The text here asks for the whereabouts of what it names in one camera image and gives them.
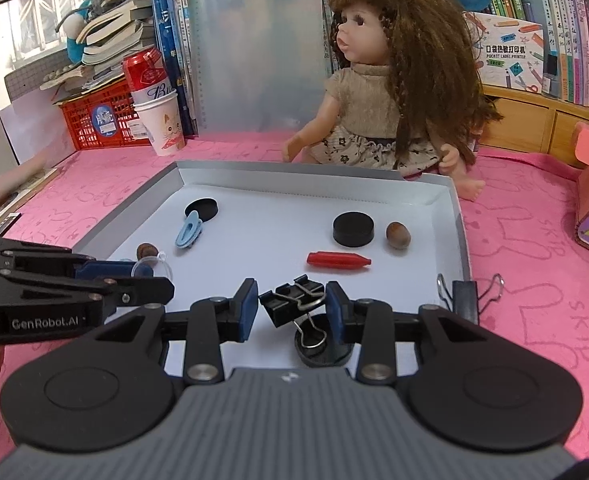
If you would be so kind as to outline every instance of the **doll dress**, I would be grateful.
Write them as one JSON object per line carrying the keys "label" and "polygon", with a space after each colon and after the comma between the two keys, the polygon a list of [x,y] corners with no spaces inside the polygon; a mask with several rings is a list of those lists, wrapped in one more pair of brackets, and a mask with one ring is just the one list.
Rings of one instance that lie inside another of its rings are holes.
{"label": "doll dress", "polygon": [[399,107],[385,88],[389,70],[353,63],[327,79],[326,92],[339,102],[339,116],[330,135],[309,149],[317,162],[397,169],[403,176],[429,170],[439,162],[428,139],[413,139],[408,155],[397,163]]}

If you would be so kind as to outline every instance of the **black binder clip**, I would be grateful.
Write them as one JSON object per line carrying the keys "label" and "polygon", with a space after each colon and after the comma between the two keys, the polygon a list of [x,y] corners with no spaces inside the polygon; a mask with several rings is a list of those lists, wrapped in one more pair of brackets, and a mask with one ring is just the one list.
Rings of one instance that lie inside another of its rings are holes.
{"label": "black binder clip", "polygon": [[[274,292],[269,290],[258,297],[259,302],[264,306],[268,316],[272,320],[275,327],[280,327],[286,323],[294,323],[297,331],[300,334],[301,346],[305,349],[313,349],[323,345],[328,338],[327,332],[315,325],[310,312],[318,306],[321,306],[326,300],[326,293],[322,283],[313,282],[304,274],[294,279],[294,283],[290,285],[278,286]],[[297,323],[297,319],[306,316],[312,328],[323,335],[321,340],[315,337],[315,343],[307,345],[303,338],[303,330],[301,325]]]}
{"label": "black binder clip", "polygon": [[[495,283],[497,284],[497,293],[488,298],[486,303],[479,309],[479,301],[489,295],[491,290],[495,288]],[[477,282],[472,280],[466,282],[454,280],[451,294],[446,286],[444,275],[440,274],[437,276],[437,292],[441,301],[446,304],[446,308],[450,312],[457,314],[457,316],[461,316],[463,319],[476,325],[479,324],[479,316],[488,308],[488,305],[501,299],[504,285],[505,282],[501,274],[497,273],[492,276],[491,284],[480,296],[477,290]]]}

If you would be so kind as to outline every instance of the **wooden cabinet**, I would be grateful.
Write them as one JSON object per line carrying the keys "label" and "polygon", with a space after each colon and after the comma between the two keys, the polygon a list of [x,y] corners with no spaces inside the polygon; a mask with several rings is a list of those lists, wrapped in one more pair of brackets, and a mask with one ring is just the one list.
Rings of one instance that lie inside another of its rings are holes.
{"label": "wooden cabinet", "polygon": [[504,119],[489,124],[482,144],[517,152],[550,153],[582,167],[574,156],[572,133],[578,121],[589,124],[589,108],[507,88],[484,86],[484,91]]}
{"label": "wooden cabinet", "polygon": [[504,118],[489,124],[481,143],[517,152],[539,152],[548,108],[510,99],[497,99],[495,106]]}

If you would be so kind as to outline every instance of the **red marker cap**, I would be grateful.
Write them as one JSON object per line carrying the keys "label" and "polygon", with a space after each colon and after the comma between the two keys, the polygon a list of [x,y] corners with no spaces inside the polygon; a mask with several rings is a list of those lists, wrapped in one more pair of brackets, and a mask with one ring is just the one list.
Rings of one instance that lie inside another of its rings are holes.
{"label": "red marker cap", "polygon": [[332,253],[318,251],[308,254],[309,265],[327,269],[360,269],[372,263],[372,260],[354,253]]}

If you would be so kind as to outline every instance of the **red soda can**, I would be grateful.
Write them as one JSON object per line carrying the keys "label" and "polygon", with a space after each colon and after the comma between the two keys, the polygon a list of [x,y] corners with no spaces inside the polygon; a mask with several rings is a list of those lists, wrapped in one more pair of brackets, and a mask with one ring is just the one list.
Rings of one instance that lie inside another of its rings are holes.
{"label": "red soda can", "polygon": [[124,58],[122,65],[134,104],[144,104],[172,92],[161,52],[156,47]]}

